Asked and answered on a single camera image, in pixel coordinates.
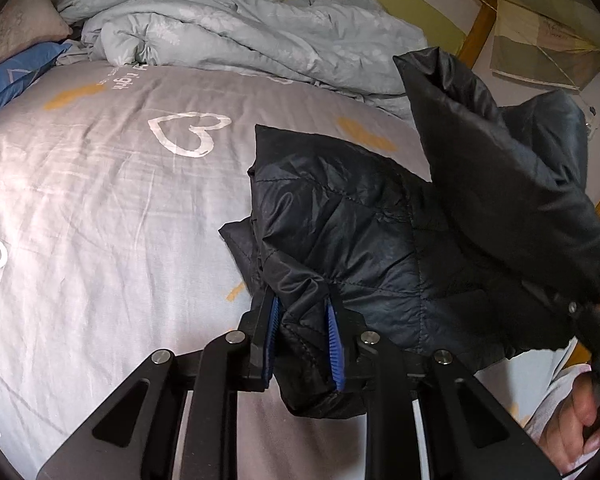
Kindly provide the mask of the person's right hand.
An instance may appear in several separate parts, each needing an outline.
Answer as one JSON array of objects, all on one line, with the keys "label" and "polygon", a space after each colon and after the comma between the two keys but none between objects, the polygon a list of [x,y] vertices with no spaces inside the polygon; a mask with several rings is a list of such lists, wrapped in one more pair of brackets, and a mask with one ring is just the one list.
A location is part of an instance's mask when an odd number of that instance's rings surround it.
[{"label": "person's right hand", "polygon": [[598,416],[597,387],[591,372],[580,374],[540,435],[539,448],[561,474],[568,474],[583,456],[600,449],[600,428],[585,437]]}]

